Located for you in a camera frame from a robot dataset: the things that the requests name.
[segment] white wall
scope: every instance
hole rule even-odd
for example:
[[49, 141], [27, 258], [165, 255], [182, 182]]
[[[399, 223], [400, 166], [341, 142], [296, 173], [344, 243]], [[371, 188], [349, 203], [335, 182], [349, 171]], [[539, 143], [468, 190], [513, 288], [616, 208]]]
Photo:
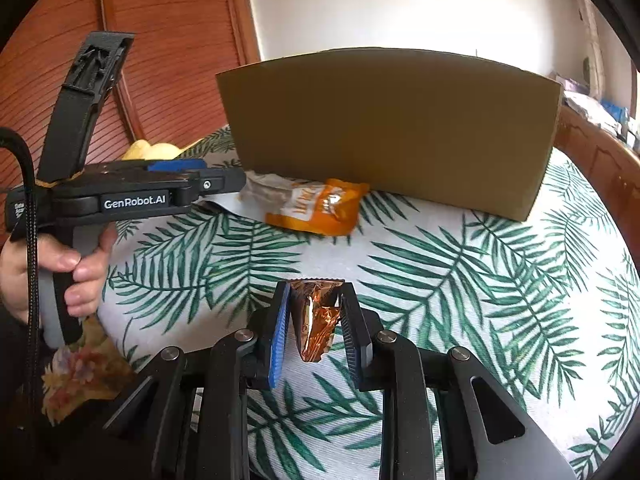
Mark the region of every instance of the white wall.
[[583, 80], [574, 0], [252, 0], [263, 59], [346, 46], [475, 55]]
[[596, 25], [604, 64], [603, 97], [617, 106], [631, 109], [631, 58], [599, 11], [596, 11]]

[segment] cardboard box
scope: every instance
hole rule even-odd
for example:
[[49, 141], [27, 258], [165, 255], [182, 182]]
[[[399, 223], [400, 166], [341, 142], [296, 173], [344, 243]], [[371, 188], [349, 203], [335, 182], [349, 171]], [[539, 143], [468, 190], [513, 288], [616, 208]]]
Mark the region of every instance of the cardboard box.
[[522, 221], [550, 156], [551, 79], [427, 50], [349, 48], [218, 74], [247, 170], [340, 178]]

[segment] wooden panel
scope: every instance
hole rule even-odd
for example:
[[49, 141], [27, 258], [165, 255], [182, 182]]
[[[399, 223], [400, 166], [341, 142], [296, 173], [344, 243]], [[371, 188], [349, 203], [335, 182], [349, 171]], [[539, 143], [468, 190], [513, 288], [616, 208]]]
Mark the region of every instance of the wooden panel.
[[[27, 141], [36, 167], [60, 85], [85, 36], [99, 28], [97, 0], [39, 0], [0, 53], [0, 124]], [[87, 161], [118, 158], [128, 146], [126, 129], [109, 97]], [[20, 182], [13, 155], [0, 152], [0, 187]], [[0, 211], [4, 211], [4, 195]], [[4, 221], [0, 232], [4, 232]]]
[[567, 106], [560, 111], [555, 146], [569, 156], [596, 190], [640, 269], [638, 156]]
[[616, 163], [615, 159], [609, 152], [605, 152], [604, 150], [597, 148], [589, 174], [590, 183], [598, 195], [602, 197], [603, 202], [607, 206], [607, 209], [609, 209], [612, 216], [617, 211], [613, 211], [607, 202], [612, 202], [611, 194], [619, 176], [620, 165]]
[[227, 0], [113, 0], [110, 6], [109, 26], [136, 34], [124, 73], [148, 141], [185, 146], [223, 126], [215, 75], [244, 61]]
[[227, 1], [240, 63], [257, 63], [260, 61], [260, 50], [258, 49], [258, 37], [255, 33], [251, 1]]
[[[113, 7], [114, 0], [99, 0], [100, 1], [100, 13], [98, 14], [98, 20], [100, 22], [100, 28], [102, 30], [115, 30], [113, 22], [115, 21], [115, 10]], [[136, 105], [133, 104], [131, 94], [129, 92], [129, 85], [127, 84], [127, 76], [123, 69], [120, 69], [120, 79], [113, 88], [113, 97], [118, 104], [118, 110], [122, 115], [122, 119], [127, 124], [127, 129], [131, 133], [134, 139], [146, 139], [145, 132], [142, 129], [140, 118], [138, 117], [138, 111]]]
[[636, 267], [640, 267], [640, 187], [629, 185], [632, 189], [626, 202], [626, 208], [620, 217], [618, 227], [624, 237]]

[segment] human hand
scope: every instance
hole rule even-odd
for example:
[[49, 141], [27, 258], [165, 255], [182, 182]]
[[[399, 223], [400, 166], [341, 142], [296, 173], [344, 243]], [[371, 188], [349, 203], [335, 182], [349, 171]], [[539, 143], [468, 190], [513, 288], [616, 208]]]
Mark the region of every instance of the human hand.
[[[100, 234], [95, 251], [81, 258], [78, 251], [64, 246], [53, 236], [38, 236], [38, 267], [52, 272], [73, 273], [76, 283], [65, 292], [66, 309], [70, 316], [88, 316], [97, 310], [116, 238], [115, 225], [109, 224]], [[28, 322], [27, 251], [24, 240], [7, 241], [2, 248], [0, 298], [12, 316]]]

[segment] tablecloth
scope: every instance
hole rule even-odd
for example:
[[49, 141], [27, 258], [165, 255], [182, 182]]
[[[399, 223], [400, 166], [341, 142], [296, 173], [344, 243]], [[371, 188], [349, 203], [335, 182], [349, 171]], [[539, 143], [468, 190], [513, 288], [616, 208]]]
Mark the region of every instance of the tablecloth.
[[[185, 156], [238, 165], [228, 127]], [[212, 346], [266, 306], [278, 280], [300, 276], [353, 282], [363, 306], [418, 346], [467, 346], [580, 478], [607, 457], [638, 403], [638, 274], [599, 197], [557, 150], [522, 223], [384, 192], [365, 197], [342, 238], [207, 204], [120, 222], [98, 314], [140, 368], [167, 345]], [[318, 364], [304, 364], [290, 341], [279, 386], [251, 392], [250, 456], [265, 477], [378, 477], [382, 398], [352, 387], [340, 341]]]

